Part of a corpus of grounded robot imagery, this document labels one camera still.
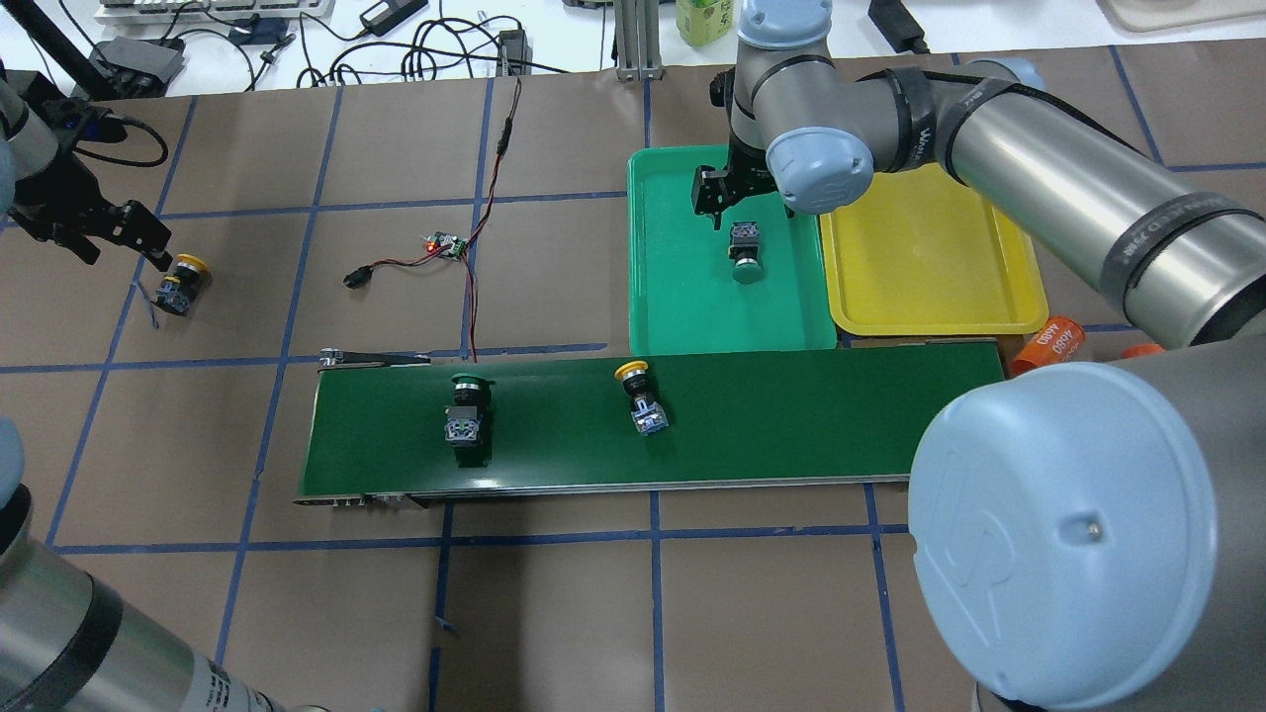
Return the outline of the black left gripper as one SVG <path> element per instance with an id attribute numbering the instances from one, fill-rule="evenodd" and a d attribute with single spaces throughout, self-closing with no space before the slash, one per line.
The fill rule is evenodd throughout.
<path id="1" fill-rule="evenodd" d="M 94 237 L 134 251 L 161 272 L 175 260 L 167 251 L 167 226 L 141 201 L 114 207 L 82 163 L 49 163 L 46 171 L 19 179 L 9 215 L 32 238 L 60 246 L 86 265 L 101 256 Z"/>

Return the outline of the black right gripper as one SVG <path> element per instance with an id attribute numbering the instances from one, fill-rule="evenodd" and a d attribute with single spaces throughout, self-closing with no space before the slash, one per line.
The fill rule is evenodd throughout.
<path id="1" fill-rule="evenodd" d="M 737 207 L 751 196 L 776 193 L 777 185 L 768 171 L 766 151 L 737 138 L 729 141 L 724 167 L 700 165 L 693 174 L 693 212 L 710 217 L 714 231 L 720 229 L 725 209 Z"/>

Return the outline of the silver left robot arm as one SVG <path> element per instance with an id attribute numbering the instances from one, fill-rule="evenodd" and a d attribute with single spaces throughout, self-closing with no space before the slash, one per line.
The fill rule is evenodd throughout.
<path id="1" fill-rule="evenodd" d="M 35 72 L 3 80 L 3 209 L 32 239 L 80 262 L 101 243 L 168 269 L 170 229 L 141 201 L 115 204 L 77 157 L 91 125 L 124 141 L 130 117 L 67 96 Z M 77 568 L 32 531 L 35 498 L 16 424 L 3 421 L 3 708 L 279 711 L 281 704 Z"/>

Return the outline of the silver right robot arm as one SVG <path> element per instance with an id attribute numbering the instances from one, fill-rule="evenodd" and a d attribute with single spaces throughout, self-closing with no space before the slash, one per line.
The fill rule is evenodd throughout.
<path id="1" fill-rule="evenodd" d="M 744 1 L 693 210 L 820 220 L 836 324 L 1025 334 L 909 469 L 913 565 L 975 711 L 1263 708 L 1263 215 L 1018 57 L 846 82 L 828 1 Z"/>

